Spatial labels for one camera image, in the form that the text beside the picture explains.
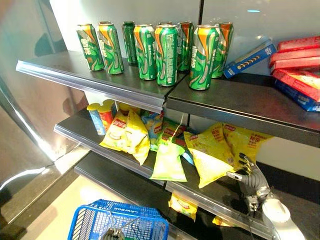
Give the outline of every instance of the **plastic basket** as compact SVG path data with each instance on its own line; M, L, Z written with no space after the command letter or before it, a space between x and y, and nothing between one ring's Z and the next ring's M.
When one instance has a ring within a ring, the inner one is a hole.
M133 240L166 240L169 224L154 208L100 199L77 208L68 239L100 240L109 228Z

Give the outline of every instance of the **green can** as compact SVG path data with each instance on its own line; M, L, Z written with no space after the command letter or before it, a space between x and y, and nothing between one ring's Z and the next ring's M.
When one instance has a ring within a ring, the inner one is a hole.
M155 29L156 41L156 83L169 87L177 83L178 31L176 25L158 25Z
M117 29L113 23L99 24L98 37L108 73L123 73L124 63L121 57Z
M134 21L124 21L122 24L122 32L124 38L124 46L126 55L128 57L128 62L131 65L137 64L137 53L134 37L135 22Z
M92 71L100 71L105 68L101 55L95 28L92 24L79 24L76 30L81 43L83 55Z
M144 80L156 79L155 30L151 24L141 24L134 27L133 33L139 77Z
M206 90L211 84L213 60L219 43L219 25L198 25L193 34L189 87Z
M231 22L224 22L220 24L220 30L220 41L215 54L211 74L211 77L214 79L220 78L224 73L234 27Z
M190 21L179 22L178 30L178 71L188 72L190 70L192 38L194 25Z

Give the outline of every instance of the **snack bag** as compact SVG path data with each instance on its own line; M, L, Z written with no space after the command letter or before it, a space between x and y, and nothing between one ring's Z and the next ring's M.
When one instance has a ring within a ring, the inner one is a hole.
M198 135L185 131L184 139L200 176L199 188L225 176L226 172L235 172L240 165L234 161L220 122Z
M153 174L150 179L186 182L186 175L181 164L180 155L185 149L170 141L162 142L156 153Z
M169 208L172 208L178 213L184 214L187 217L192 218L194 222L196 221L196 213L198 210L198 206L193 204L192 202L178 198L178 196L174 193L172 193L171 195L171 199L169 201Z
M138 160L140 165L144 164L150 149L148 131L141 118L132 109L126 121L125 135L127 139L127 152Z
M126 126L127 117L118 112L100 145L105 148L127 152Z
M263 142L272 138L271 135L252 131L246 128L223 124L223 134L231 148L234 159L241 160L239 153L244 153L255 163L257 152Z
M159 144L164 140L173 139L172 137L180 136L186 130L186 126L179 125L168 118L164 118L162 132L155 142L155 151L157 151Z
M162 131L163 120L164 120L164 112L162 111L160 114L145 111L141 117L146 129L148 130L149 139L151 143L151 150L157 151L156 141Z
M234 225L233 223L224 220L223 218L219 217L219 216L215 216L212 220L212 223L218 226L224 226L224 227L236 227L236 225Z

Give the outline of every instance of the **robotic hand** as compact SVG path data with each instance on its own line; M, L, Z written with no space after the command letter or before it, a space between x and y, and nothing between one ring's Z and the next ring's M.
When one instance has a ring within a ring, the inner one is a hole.
M268 182L251 159L243 153L239 154L243 160L244 169L249 175L227 172L226 175L251 187L255 195L247 196L249 210L257 211L262 204L262 219L272 231L274 240L304 240L305 237L297 225L292 221L288 208L271 192Z

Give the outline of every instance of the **red packaging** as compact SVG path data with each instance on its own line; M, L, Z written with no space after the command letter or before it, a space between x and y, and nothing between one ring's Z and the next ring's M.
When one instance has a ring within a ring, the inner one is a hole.
M276 79L320 102L320 76L307 71L275 70L272 74Z
M289 41L281 41L278 44L278 53L301 49L319 49L320 36L311 36Z
M275 61L271 67L271 73L277 69L300 70L300 71L319 71L320 56L303 57Z
M271 67L275 61L286 60L286 59L300 59L300 58L310 58L310 57L320 57L320 48L302 49L297 51L287 51L287 52L276 52L270 57L269 66Z

